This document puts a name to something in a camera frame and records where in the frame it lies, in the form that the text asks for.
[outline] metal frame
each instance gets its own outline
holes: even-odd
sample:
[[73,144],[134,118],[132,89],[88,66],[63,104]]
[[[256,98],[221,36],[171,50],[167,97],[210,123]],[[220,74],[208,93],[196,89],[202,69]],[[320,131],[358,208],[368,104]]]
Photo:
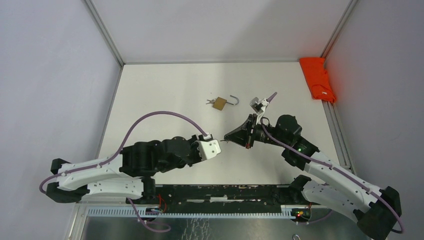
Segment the metal frame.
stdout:
[[[121,75],[124,69],[125,62],[123,61],[121,54],[119,53],[112,37],[110,36],[105,24],[103,23],[98,11],[96,10],[96,7],[92,0],[82,0],[85,5],[87,6],[88,11],[90,12],[91,16],[93,17],[100,33],[102,34],[103,38],[106,41],[106,44],[108,45],[109,49],[111,50],[114,58],[116,59],[116,62],[121,66],[118,80],[115,86],[115,90],[113,93],[113,98],[110,103],[109,111],[107,114],[106,122],[104,124],[103,133],[100,139],[100,143],[98,145],[96,157],[99,156],[100,148],[103,142],[103,138],[105,136],[106,127],[108,125],[109,116],[111,114],[112,106],[115,100],[116,92],[118,90],[118,86],[121,80]],[[360,0],[351,0],[349,4],[346,7],[346,10],[344,11],[342,17],[340,18],[340,21],[338,22],[336,28],[334,29],[334,32],[332,33],[330,39],[328,40],[328,43],[326,44],[324,50],[322,51],[321,57],[327,58],[335,43],[337,42],[341,32],[346,26],[346,23],[348,22],[350,16],[352,15],[352,12],[354,11],[355,7],[358,5]],[[287,61],[266,61],[266,62],[287,62]],[[216,62],[161,62],[161,64],[181,64],[181,63],[216,63]],[[233,63],[233,61],[224,61],[223,63]],[[157,64],[157,62],[143,62],[140,64]],[[346,144],[346,141],[344,139],[344,131],[340,122],[340,117],[338,115],[336,106],[332,103],[323,101],[322,105],[324,107],[325,115],[327,117],[328,125],[330,128],[331,136],[334,141],[334,146],[336,149],[337,157],[339,159],[340,165],[346,169],[349,169],[352,171],[353,174],[356,173],[355,167],[353,165],[353,161],[351,158],[351,154],[349,152],[348,146]],[[89,210],[91,209],[91,206],[104,206],[104,207],[119,207],[123,206],[121,202],[90,202],[90,203],[77,203],[75,204],[74,210],[71,215],[71,220],[68,226],[68,229],[66,231],[65,240],[80,240],[83,234],[84,226],[86,223],[86,219],[89,213]],[[301,206],[297,205],[290,205],[285,206],[282,205],[282,208],[288,208],[288,207],[295,207],[295,208],[301,208]],[[312,206],[313,208],[325,208],[324,206]]]

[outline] gray floor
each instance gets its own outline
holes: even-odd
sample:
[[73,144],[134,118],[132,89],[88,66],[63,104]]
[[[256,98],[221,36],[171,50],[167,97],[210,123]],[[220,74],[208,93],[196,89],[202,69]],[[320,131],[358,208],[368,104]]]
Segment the gray floor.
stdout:
[[89,217],[83,231],[84,240],[367,240],[350,219],[333,212],[326,220],[310,225],[296,225],[288,219],[196,219],[162,218],[171,225],[166,233],[145,229],[135,218]]

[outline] purple cable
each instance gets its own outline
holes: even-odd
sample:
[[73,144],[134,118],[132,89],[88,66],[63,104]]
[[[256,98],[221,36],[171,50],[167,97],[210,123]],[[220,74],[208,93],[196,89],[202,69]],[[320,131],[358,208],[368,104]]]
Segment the purple cable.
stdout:
[[[150,231],[152,231],[152,232],[155,232],[155,233],[166,233],[166,232],[169,232],[169,231],[171,230],[171,226],[170,226],[170,225],[168,225],[168,224],[166,224],[166,223],[154,222],[154,221],[148,221],[148,222],[145,222],[145,221],[142,219],[142,217],[140,216],[139,211],[137,211],[136,205],[134,205],[133,200],[131,200],[131,198],[129,198],[129,197],[127,197],[126,199],[128,199],[128,202],[131,204],[132,209],[134,209],[134,212],[135,212],[135,215],[137,215],[137,219],[138,219],[138,221],[139,221],[141,224],[143,224],[143,226],[144,226],[146,229],[148,229],[148,230],[150,230]],[[151,228],[151,227],[147,226],[147,224],[149,224],[149,225],[150,225],[150,224],[152,224],[152,225],[165,226],[165,227],[167,227],[167,229],[163,229],[163,230],[154,229],[154,228]]]
[[297,222],[296,222],[296,224],[297,224],[297,225],[309,225],[309,224],[318,223],[318,222],[321,222],[321,221],[323,221],[323,220],[328,219],[332,213],[333,213],[333,210],[331,210],[331,209],[330,209],[330,211],[329,211],[329,212],[328,212],[325,216],[323,216],[323,217],[321,217],[321,218],[319,218],[319,219],[317,219],[317,220],[307,221],[307,222],[300,222],[300,221],[297,221]]
[[266,100],[268,101],[268,103],[270,103],[273,98],[277,95],[277,92],[274,92],[271,96],[269,96]]
[[398,233],[398,234],[402,234],[405,232],[405,228],[404,228],[404,224],[401,220],[401,218],[398,216],[398,214],[395,212],[395,210],[392,208],[392,206],[390,206],[389,203],[387,203],[387,201],[385,201],[383,198],[381,198],[379,195],[377,195],[375,192],[370,191],[370,188],[365,186],[364,184],[362,184],[361,182],[357,181],[355,178],[351,177],[349,174],[345,173],[344,171],[338,169],[337,167],[333,166],[332,164],[328,164],[324,161],[320,161],[317,159],[314,159],[310,156],[307,156],[299,151],[297,151],[296,149],[294,149],[293,147],[275,139],[273,136],[271,136],[271,134],[267,131],[267,129],[265,128],[265,124],[264,124],[264,119],[267,119],[266,117],[262,117],[260,119],[260,124],[262,124],[262,129],[263,132],[266,134],[266,136],[271,139],[272,141],[278,143],[279,145],[281,145],[282,147],[289,149],[290,151],[294,152],[295,154],[304,157],[305,159],[310,160],[311,162],[317,163],[317,164],[321,164],[324,165],[330,169],[333,169],[334,171],[340,173],[341,175],[343,175],[344,177],[346,177],[347,179],[349,179],[350,181],[354,182],[356,185],[358,185],[359,187],[361,187],[362,189],[364,189],[365,191],[367,191],[369,194],[371,194],[373,197],[375,197],[376,199],[378,199],[380,202],[382,202],[389,210],[390,212],[394,215],[394,217],[396,218],[396,221],[399,223],[400,226],[400,230],[395,230],[392,229],[392,232],[394,233]]
[[[197,123],[195,123],[193,120],[191,120],[190,118],[188,118],[186,116],[183,116],[183,115],[181,115],[179,113],[175,113],[175,112],[172,112],[172,111],[154,111],[154,112],[148,113],[148,114],[140,117],[139,119],[137,119],[137,121],[135,121],[134,124],[129,128],[129,130],[126,133],[125,137],[123,138],[122,143],[120,144],[118,150],[111,157],[109,157],[105,161],[100,162],[98,165],[101,167],[101,166],[103,166],[105,164],[108,164],[108,163],[110,163],[113,159],[115,159],[119,155],[119,153],[121,152],[121,150],[124,147],[125,143],[127,142],[128,137],[130,136],[130,134],[133,131],[133,129],[137,126],[137,124],[139,124],[141,121],[143,121],[144,119],[146,119],[148,117],[151,117],[151,116],[154,116],[154,115],[162,115],[162,114],[163,115],[172,115],[172,116],[175,116],[175,117],[184,119],[187,122],[191,123],[194,127],[196,127],[201,132],[201,134],[203,136],[207,136],[208,135],[205,131],[203,131],[203,129]],[[75,172],[82,171],[82,170],[93,169],[93,168],[96,168],[98,165],[97,164],[93,164],[93,165],[89,165],[89,166],[78,167],[78,168],[75,168],[75,169],[66,170],[66,171],[61,172],[61,173],[58,173],[58,174],[54,174],[54,175],[49,176],[48,178],[44,179],[40,183],[38,189],[43,194],[46,194],[46,191],[44,191],[43,186],[48,181],[50,181],[50,180],[52,180],[54,178],[57,178],[57,177],[61,176],[62,174],[65,174],[66,175],[66,174],[71,174],[71,173],[75,173]]]

